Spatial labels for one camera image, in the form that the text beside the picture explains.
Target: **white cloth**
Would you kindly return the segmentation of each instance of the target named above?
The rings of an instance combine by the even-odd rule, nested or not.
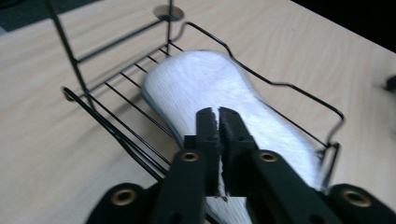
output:
[[[318,182],[316,148],[292,124],[276,114],[249,83],[243,70],[228,56],[211,50],[185,51],[159,63],[142,86],[148,104],[168,124],[182,146],[195,135],[195,113],[212,107],[219,120],[221,106],[237,111],[260,149],[279,153],[311,187]],[[210,209],[225,223],[249,223],[243,199],[210,199]]]

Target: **black wire rack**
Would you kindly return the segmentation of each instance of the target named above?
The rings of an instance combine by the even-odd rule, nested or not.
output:
[[[289,119],[287,116],[283,115],[281,112],[277,111],[276,109],[272,108],[277,114],[283,117],[285,120],[293,124],[295,127],[300,129],[302,132],[306,133],[309,137],[314,139],[316,142],[322,145],[322,149],[318,152],[318,155],[321,157],[322,161],[328,161],[326,165],[326,172],[325,176],[322,180],[321,189],[325,190],[329,184],[331,179],[332,170],[338,155],[338,151],[340,149],[340,145],[337,142],[334,142],[332,139],[336,132],[341,128],[344,123],[344,115],[332,105],[327,104],[326,102],[320,100],[318,97],[301,90],[300,88],[289,84],[289,83],[279,83],[273,82],[269,79],[261,76],[260,74],[256,73],[255,71],[251,70],[248,66],[240,63],[234,56],[230,48],[220,39],[216,38],[214,35],[210,34],[203,28],[199,27],[198,25],[192,22],[184,22],[181,25],[180,31],[175,38],[171,38],[172,33],[172,17],[169,15],[174,15],[173,10],[175,7],[173,5],[173,1],[170,0],[168,2],[168,12],[167,15],[159,17],[158,20],[148,23],[138,29],[133,30],[131,33],[122,36],[110,43],[82,56],[81,58],[76,58],[73,54],[73,51],[70,47],[69,41],[66,37],[66,33],[62,26],[62,23],[57,15],[57,12],[51,2],[51,0],[45,0],[46,4],[49,8],[49,12],[51,18],[54,22],[54,25],[58,31],[59,37],[62,40],[64,45],[64,49],[67,53],[68,59],[72,64],[73,70],[76,74],[78,79],[79,85],[82,90],[82,94],[78,95],[75,94],[73,91],[64,88],[64,95],[68,101],[77,102],[84,108],[94,119],[98,121],[100,125],[102,125],[125,149],[125,151],[137,162],[139,163],[152,177],[156,180],[161,180],[167,173],[167,169],[171,162],[165,158],[165,156],[161,153],[160,150],[154,148],[149,141],[141,137],[135,130],[134,125],[128,124],[121,118],[117,116],[117,113],[113,112],[111,108],[108,108],[105,103],[101,102],[100,94],[104,91],[111,91],[118,95],[120,101],[123,101],[126,105],[130,106],[134,111],[139,113],[141,116],[145,117],[147,120],[152,122],[157,128],[159,128],[164,135],[167,137],[172,138],[171,133],[167,130],[165,125],[160,120],[155,119],[151,116],[148,112],[145,112],[138,104],[130,100],[127,96],[125,96],[121,91],[118,90],[118,83],[128,83],[130,88],[140,88],[140,85],[137,81],[131,78],[129,71],[133,68],[137,73],[146,74],[148,69],[145,68],[142,64],[156,64],[159,63],[161,60],[166,59],[167,57],[171,56],[170,48],[174,49],[175,51],[183,51],[177,45],[177,41],[179,41],[183,34],[186,31],[187,27],[190,27],[200,34],[205,35],[207,38],[214,40],[220,46],[222,46],[229,54],[229,56],[236,62],[239,66],[241,66],[244,70],[247,71],[248,74],[258,78],[259,80],[275,87],[286,87],[292,89],[298,94],[302,94],[304,97],[311,99],[312,101],[325,106],[327,109],[332,111],[337,117],[337,122],[331,127],[329,133],[325,140],[320,140],[319,137],[316,137],[311,132],[307,131],[305,128],[294,122],[293,120]],[[157,27],[159,24],[166,23],[166,41],[157,49],[150,51],[147,55],[142,56],[141,58],[135,60],[134,62],[128,64],[127,66],[121,68],[114,74],[111,74],[107,77],[106,80],[96,84],[93,87],[88,88],[86,82],[84,80],[83,75],[80,72],[79,65],[85,63],[91,58],[94,58],[102,53],[104,53],[108,49],[112,49],[117,45],[123,43],[124,41],[134,38],[137,35],[140,35],[147,30],[153,29]]]

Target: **dark background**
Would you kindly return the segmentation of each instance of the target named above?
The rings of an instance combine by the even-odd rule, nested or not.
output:
[[[97,0],[53,0],[53,3],[62,13],[94,1]],[[386,49],[396,52],[396,7],[394,6],[396,1],[292,1]],[[43,0],[0,0],[0,26],[8,32],[44,20],[48,16]]]

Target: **white object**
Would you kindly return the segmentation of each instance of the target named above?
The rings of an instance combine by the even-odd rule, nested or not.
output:
[[[185,51],[159,63],[143,83],[142,94],[168,124],[182,146],[185,135],[195,135],[195,114],[212,107],[219,120],[221,106],[237,111],[261,149],[279,153],[311,187],[318,182],[319,159],[306,136],[263,100],[243,70],[228,56],[211,50]],[[249,223],[244,199],[207,200],[225,223]]]

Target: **wooden surface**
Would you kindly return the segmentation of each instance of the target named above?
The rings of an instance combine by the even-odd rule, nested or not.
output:
[[[159,4],[100,1],[62,19],[80,56],[154,20],[151,10]],[[256,72],[293,83],[344,112],[346,125],[334,137],[343,148],[332,182],[365,188],[396,210],[396,96],[380,87],[396,73],[394,53],[290,1],[177,5],[188,21],[225,41]],[[93,85],[96,74],[119,66],[120,58],[133,58],[131,51],[164,40],[164,29],[154,31],[81,69]],[[216,46],[194,33],[186,34],[180,45]],[[110,187],[154,183],[90,115],[64,99],[61,86],[78,89],[51,21],[0,36],[0,223],[82,223]],[[257,87],[270,104],[320,136],[335,121],[292,92],[261,83]],[[129,93],[149,111],[138,92]],[[158,131],[134,111],[111,102],[172,158],[177,149],[169,138],[156,138]]]

